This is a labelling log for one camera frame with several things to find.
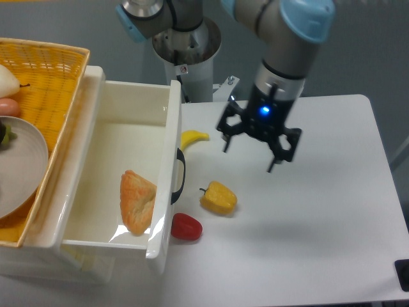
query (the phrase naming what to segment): toy fruit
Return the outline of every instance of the toy fruit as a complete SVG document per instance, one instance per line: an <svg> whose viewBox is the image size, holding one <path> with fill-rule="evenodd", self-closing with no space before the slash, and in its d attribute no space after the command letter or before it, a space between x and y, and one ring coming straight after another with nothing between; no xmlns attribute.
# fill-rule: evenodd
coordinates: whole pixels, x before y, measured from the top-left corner
<svg viewBox="0 0 409 307"><path fill-rule="evenodd" d="M20 115L20 106L17 101L11 98L0 98L0 116Z"/></svg>
<svg viewBox="0 0 409 307"><path fill-rule="evenodd" d="M30 86L20 85L20 81L6 67L0 65L0 98L12 96L20 91L20 88Z"/></svg>
<svg viewBox="0 0 409 307"><path fill-rule="evenodd" d="M204 191L204 195L200 198L200 204L207 210L218 214L229 214L234 211L237 197L220 182L212 181L207 190L200 190Z"/></svg>
<svg viewBox="0 0 409 307"><path fill-rule="evenodd" d="M184 213L176 213L173 216L171 235L181 240L198 240L203 227L199 221Z"/></svg>
<svg viewBox="0 0 409 307"><path fill-rule="evenodd" d="M196 130L187 130L181 134L180 150L184 151L186 147L197 141L208 141L209 135Z"/></svg>
<svg viewBox="0 0 409 307"><path fill-rule="evenodd" d="M0 120L0 145L8 145L11 139L17 138L16 133L12 132L10 125L3 125Z"/></svg>

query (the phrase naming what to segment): toy bread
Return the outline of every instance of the toy bread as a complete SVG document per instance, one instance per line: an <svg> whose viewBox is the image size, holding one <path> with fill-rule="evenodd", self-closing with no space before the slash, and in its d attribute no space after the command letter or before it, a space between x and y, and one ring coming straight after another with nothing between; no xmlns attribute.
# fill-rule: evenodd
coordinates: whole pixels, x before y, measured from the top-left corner
<svg viewBox="0 0 409 307"><path fill-rule="evenodd" d="M133 234L142 235L151 224L155 196L155 184L130 170L122 175L122 221Z"/></svg>

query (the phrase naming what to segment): wicker basket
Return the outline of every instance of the wicker basket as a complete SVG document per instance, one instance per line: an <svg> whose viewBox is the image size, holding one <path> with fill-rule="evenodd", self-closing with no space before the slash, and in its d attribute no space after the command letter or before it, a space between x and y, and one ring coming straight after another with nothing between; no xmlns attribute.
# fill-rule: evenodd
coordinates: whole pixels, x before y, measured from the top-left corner
<svg viewBox="0 0 409 307"><path fill-rule="evenodd" d="M42 196L72 122L73 105L89 59L89 50L55 43L0 38L0 64L22 88L12 98L20 104L21 118L36 126L49 149L49 165L35 195L19 209L0 219L0 246L22 245L34 221Z"/></svg>

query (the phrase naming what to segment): toy banana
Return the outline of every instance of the toy banana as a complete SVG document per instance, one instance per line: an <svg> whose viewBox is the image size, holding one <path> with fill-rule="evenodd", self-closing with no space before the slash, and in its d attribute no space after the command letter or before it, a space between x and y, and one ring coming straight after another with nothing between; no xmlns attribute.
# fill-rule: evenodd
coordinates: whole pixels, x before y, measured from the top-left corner
<svg viewBox="0 0 409 307"><path fill-rule="evenodd" d="M180 150L184 151L186 147L197 141L208 141L209 135L196 130L187 130L181 134Z"/></svg>

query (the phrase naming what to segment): black handle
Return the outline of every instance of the black handle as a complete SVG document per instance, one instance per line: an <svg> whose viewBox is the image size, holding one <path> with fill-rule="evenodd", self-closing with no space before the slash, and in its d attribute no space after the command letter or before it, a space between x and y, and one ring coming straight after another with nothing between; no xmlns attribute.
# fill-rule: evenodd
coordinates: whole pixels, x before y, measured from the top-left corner
<svg viewBox="0 0 409 307"><path fill-rule="evenodd" d="M181 192L183 191L183 187L185 186L185 177L186 177L186 161L183 152L178 148L176 158L183 163L183 179L181 181L181 187L176 192L172 193L171 197L171 205L176 203L180 197Z"/></svg>

